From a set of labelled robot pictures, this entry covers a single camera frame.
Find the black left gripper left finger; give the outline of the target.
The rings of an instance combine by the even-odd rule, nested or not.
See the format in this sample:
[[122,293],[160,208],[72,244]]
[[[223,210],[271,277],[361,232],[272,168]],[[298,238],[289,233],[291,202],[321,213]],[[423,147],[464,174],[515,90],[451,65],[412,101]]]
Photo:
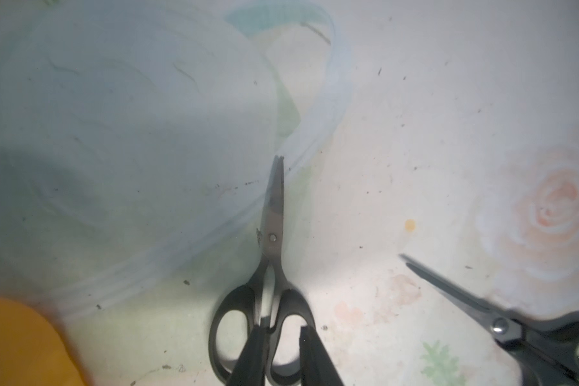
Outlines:
[[226,386],[262,386],[265,384],[265,366],[268,355],[269,331],[255,326],[236,362]]

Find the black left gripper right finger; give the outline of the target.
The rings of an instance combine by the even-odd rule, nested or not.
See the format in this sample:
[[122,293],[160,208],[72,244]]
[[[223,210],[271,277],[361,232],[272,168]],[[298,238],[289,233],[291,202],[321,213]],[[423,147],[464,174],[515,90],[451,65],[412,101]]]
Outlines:
[[302,326],[299,338],[299,361],[302,386],[343,386],[317,331]]

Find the black handled scissors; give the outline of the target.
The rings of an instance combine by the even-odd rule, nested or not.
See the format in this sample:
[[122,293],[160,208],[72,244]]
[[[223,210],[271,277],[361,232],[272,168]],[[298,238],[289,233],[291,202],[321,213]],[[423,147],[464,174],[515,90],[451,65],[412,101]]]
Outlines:
[[237,360],[223,360],[218,352],[217,335],[222,319],[231,311],[246,318],[247,338],[255,326],[269,331],[265,382],[273,385],[296,385],[301,381],[300,361],[276,365],[276,356],[284,323],[290,316],[302,318],[307,326],[315,326],[310,306],[298,289],[286,278],[281,252],[284,235],[285,207],[284,158],[274,158],[270,179],[265,191],[262,222],[259,229],[261,257],[255,272],[245,284],[230,291],[218,305],[208,334],[208,355],[212,371],[226,384]]

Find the grey black scissors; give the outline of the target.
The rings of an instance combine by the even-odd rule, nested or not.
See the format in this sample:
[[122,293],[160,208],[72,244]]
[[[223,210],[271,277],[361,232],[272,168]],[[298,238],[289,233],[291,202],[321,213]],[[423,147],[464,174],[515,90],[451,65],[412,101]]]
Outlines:
[[474,296],[406,254],[400,258],[515,359],[523,385],[579,385],[579,311],[550,320],[534,320]]

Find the yellow plastic storage box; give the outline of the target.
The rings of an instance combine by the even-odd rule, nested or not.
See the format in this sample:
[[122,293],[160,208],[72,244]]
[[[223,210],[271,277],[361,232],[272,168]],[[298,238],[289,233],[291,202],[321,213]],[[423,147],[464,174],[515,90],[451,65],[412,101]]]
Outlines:
[[0,298],[0,385],[84,385],[54,326],[34,309]]

